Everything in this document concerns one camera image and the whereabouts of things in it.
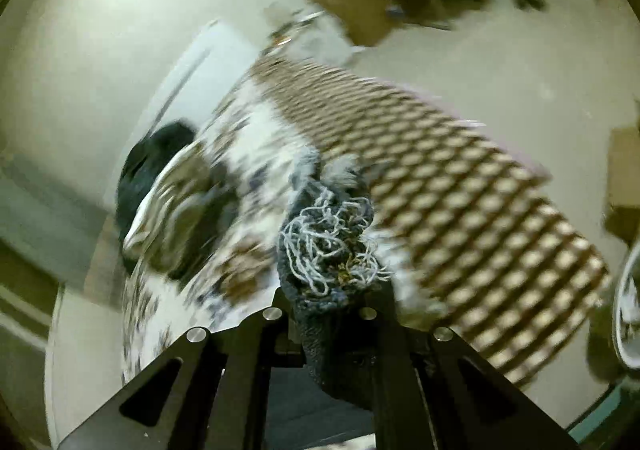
white wall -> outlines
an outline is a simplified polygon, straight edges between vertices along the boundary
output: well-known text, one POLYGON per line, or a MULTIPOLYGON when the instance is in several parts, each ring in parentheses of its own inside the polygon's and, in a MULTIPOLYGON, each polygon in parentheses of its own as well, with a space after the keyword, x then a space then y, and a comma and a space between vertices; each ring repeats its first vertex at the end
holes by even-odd
POLYGON ((11 0, 0 16, 0 131, 94 203, 162 78, 207 22, 254 44, 274 1, 11 0))

floor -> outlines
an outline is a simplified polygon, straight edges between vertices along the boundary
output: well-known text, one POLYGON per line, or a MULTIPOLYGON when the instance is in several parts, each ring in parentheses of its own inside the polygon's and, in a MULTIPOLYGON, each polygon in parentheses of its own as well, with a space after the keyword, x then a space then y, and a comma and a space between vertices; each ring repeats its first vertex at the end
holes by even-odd
POLYGON ((24 435, 49 445, 43 375, 58 283, 0 242, 0 395, 24 435))
MULTIPOLYGON (((640 24, 623 0, 548 6, 523 12, 495 0, 465 14, 452 32, 397 30, 353 69, 442 96, 444 105, 546 166, 548 195, 615 271, 625 246, 600 227, 607 140, 610 128, 637 118, 640 24)), ((65 294, 52 363, 56 440, 120 386, 119 336, 116 311, 65 294)), ((562 426, 607 388, 588 369, 587 336, 585 325, 526 391, 562 426)))

cardboard box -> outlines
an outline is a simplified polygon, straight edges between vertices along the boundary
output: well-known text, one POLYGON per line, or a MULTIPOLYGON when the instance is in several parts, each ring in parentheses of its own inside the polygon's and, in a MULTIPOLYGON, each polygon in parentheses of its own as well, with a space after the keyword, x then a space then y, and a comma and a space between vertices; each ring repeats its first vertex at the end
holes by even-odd
POLYGON ((312 0, 337 16, 355 45, 372 47, 396 23, 387 15, 389 0, 312 0))
POLYGON ((605 229, 631 243, 640 225, 640 133, 614 128, 609 137, 605 229))

clothing pile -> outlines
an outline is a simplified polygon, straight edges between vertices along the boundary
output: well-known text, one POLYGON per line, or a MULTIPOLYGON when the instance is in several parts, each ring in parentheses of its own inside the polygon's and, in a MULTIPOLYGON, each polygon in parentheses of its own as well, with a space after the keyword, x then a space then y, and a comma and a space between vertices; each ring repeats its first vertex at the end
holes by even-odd
POLYGON ((433 99, 262 57, 158 174, 124 236, 135 261, 124 380, 189 327, 234 327, 270 306, 280 279, 316 311, 388 272, 401 322, 444 316, 525 383, 610 280, 541 182, 433 99))

patterned blanket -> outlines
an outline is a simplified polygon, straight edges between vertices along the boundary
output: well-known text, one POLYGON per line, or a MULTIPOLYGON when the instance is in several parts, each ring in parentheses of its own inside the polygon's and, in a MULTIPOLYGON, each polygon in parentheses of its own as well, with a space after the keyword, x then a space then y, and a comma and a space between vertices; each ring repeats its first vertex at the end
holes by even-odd
POLYGON ((268 306, 274 245, 300 150, 356 154, 372 180, 370 235, 394 273, 399 317, 446 321, 523 384, 570 339, 609 283, 602 257, 540 180, 417 95, 339 68, 259 60, 198 134, 237 180, 239 211, 184 287, 145 263, 124 293, 128 382, 188 327, 233 327, 268 306))

